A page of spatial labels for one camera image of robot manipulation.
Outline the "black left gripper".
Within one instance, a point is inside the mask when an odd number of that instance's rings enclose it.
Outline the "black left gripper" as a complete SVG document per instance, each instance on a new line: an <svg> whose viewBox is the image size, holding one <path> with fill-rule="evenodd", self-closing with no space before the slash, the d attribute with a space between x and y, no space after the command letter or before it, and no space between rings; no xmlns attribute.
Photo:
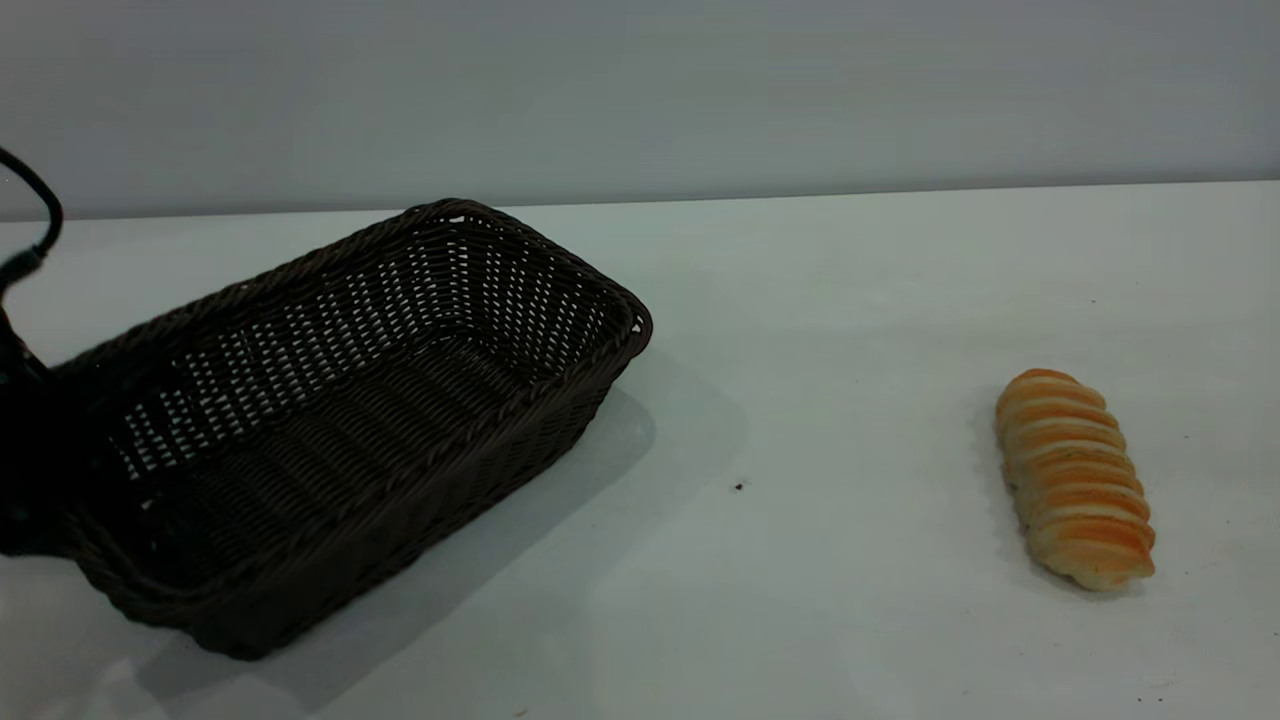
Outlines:
<svg viewBox="0 0 1280 720"><path fill-rule="evenodd" d="M8 557L70 557L65 501L76 446L52 372L1 322L1 546Z"/></svg>

